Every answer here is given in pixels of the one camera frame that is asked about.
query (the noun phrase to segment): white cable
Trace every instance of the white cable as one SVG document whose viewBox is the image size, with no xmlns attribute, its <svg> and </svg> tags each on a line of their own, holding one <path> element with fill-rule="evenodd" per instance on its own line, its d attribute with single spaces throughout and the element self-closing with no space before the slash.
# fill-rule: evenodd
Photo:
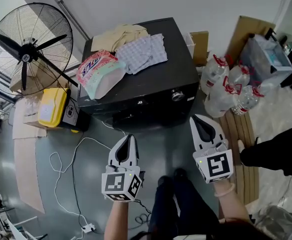
<svg viewBox="0 0 292 240">
<path fill-rule="evenodd" d="M 84 238 L 84 230 L 81 230 L 81 238 L 76 238 L 76 240 L 80 240 Z"/>
<path fill-rule="evenodd" d="M 113 130 L 119 130 L 119 131 L 121 131 L 124 135 L 125 135 L 125 137 L 126 137 L 126 133 L 122 130 L 122 129 L 119 129 L 119 128 L 113 128 L 113 127 L 111 127 L 111 126 L 108 126 L 108 125 L 106 125 L 103 121 L 101 121 L 102 123 L 103 123 L 103 125 L 104 126 L 106 126 L 107 128 L 110 128 L 110 129 L 113 129 Z"/>
<path fill-rule="evenodd" d="M 84 139 L 90 139 L 90 140 L 96 141 L 98 144 L 100 144 L 100 145 L 102 145 L 102 146 L 108 148 L 109 150 L 111 150 L 111 148 L 107 147 L 107 146 L 104 145 L 103 143 L 100 143 L 99 141 L 95 140 L 94 138 L 85 137 L 85 138 L 83 138 L 83 139 L 80 141 L 80 143 L 76 146 L 75 151 L 74 151 L 74 155 L 72 156 L 72 160 L 71 160 L 70 164 L 67 166 L 67 168 L 66 168 L 64 171 L 62 170 L 62 161 L 61 161 L 61 159 L 60 159 L 60 155 L 59 155 L 58 152 L 54 152 L 54 153 L 52 153 L 52 154 L 49 156 L 49 163 L 50 163 L 51 168 L 52 168 L 55 172 L 59 173 L 59 175 L 58 175 L 58 179 L 57 179 L 57 181 L 56 181 L 56 185 L 55 185 L 55 188 L 54 188 L 54 194 L 55 194 L 55 197 L 56 197 L 57 203 L 58 203 L 59 206 L 62 207 L 66 212 L 68 212 L 68 213 L 70 213 L 70 214 L 75 214 L 75 215 L 77 215 L 77 216 L 82 216 L 82 217 L 84 218 L 85 222 L 86 222 L 86 225 L 88 225 L 87 220 L 86 220 L 86 218 L 85 218 L 84 215 L 82 215 L 82 214 L 77 214 L 77 213 L 75 213 L 75 212 L 68 211 L 64 206 L 62 206 L 62 205 L 60 204 L 60 202 L 59 202 L 59 200 L 58 200 L 58 197 L 57 197 L 57 194 L 56 194 L 56 189 L 57 189 L 58 181 L 60 180 L 61 174 L 64 174 L 64 173 L 69 169 L 69 167 L 71 167 L 71 165 L 73 164 L 73 162 L 74 162 L 74 158 L 75 158 L 75 154 L 76 154 L 76 150 L 77 150 L 77 148 L 79 147 L 79 145 L 83 142 Z M 52 164 L 51 164 L 51 157 L 52 157 L 54 154 L 57 154 L 57 155 L 58 155 L 58 159 L 59 159 L 59 161 L 60 161 L 60 169 L 59 169 L 59 170 L 55 169 L 55 168 L 52 166 Z"/>
</svg>

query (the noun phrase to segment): plastic water bottle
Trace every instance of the plastic water bottle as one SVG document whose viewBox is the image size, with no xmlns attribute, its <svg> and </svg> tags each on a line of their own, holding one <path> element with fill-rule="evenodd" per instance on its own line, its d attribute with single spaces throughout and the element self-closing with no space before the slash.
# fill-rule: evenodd
<svg viewBox="0 0 292 240">
<path fill-rule="evenodd" d="M 245 65 L 239 64 L 233 67 L 229 72 L 229 82 L 237 85 L 240 84 L 242 87 L 246 86 L 250 81 L 249 68 Z"/>
<path fill-rule="evenodd" d="M 222 117 L 227 110 L 237 105 L 240 91 L 240 84 L 237 88 L 234 84 L 229 83 L 228 76 L 218 80 L 204 102 L 206 112 L 213 118 Z"/>
<path fill-rule="evenodd" d="M 210 88 L 219 80 L 223 79 L 229 74 L 229 66 L 225 57 L 218 58 L 216 55 L 207 62 L 204 68 L 201 79 L 201 90 L 208 95 Z"/>
<path fill-rule="evenodd" d="M 238 103 L 236 106 L 232 107 L 233 113 L 236 115 L 243 115 L 247 113 L 250 109 L 254 108 L 258 103 L 260 98 L 264 97 L 260 93 L 260 89 L 257 86 L 245 86 L 238 97 Z"/>
</svg>

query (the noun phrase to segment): black safe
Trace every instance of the black safe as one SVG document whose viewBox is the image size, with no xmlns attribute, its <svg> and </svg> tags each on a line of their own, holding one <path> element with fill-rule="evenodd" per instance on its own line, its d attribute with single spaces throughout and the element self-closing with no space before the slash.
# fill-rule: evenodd
<svg viewBox="0 0 292 240">
<path fill-rule="evenodd" d="M 199 77 L 186 43 L 173 18 L 139 23 L 150 35 L 162 34 L 168 61 L 136 75 L 126 74 L 103 98 L 90 99 L 78 86 L 81 110 L 124 131 L 183 123 L 198 90 Z M 85 44 L 82 61 L 92 55 L 92 40 Z"/>
</svg>

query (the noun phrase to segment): black shoe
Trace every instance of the black shoe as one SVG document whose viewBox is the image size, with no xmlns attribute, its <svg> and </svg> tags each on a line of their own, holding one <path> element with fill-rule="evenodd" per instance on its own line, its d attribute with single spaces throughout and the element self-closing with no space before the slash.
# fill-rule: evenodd
<svg viewBox="0 0 292 240">
<path fill-rule="evenodd" d="M 174 180 L 186 180 L 187 178 L 188 178 L 187 172 L 184 169 L 182 168 L 175 169 Z"/>
<path fill-rule="evenodd" d="M 172 184 L 172 180 L 170 177 L 168 176 L 161 176 L 159 179 L 158 179 L 158 187 L 163 184 L 163 183 L 168 183 L 168 184 Z"/>
</svg>

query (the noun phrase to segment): human arm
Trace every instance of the human arm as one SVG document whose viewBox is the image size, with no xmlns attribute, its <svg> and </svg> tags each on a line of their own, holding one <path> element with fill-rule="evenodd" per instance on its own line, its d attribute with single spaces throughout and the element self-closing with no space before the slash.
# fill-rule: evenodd
<svg viewBox="0 0 292 240">
<path fill-rule="evenodd" d="M 128 239 L 128 203 L 115 201 L 107 221 L 104 240 Z"/>
<path fill-rule="evenodd" d="M 217 195 L 226 193 L 231 188 L 231 184 L 227 179 L 217 181 L 213 184 Z M 235 190 L 219 197 L 219 202 L 226 219 L 240 219 L 248 222 L 250 221 L 248 211 L 243 203 L 239 200 Z"/>
</svg>

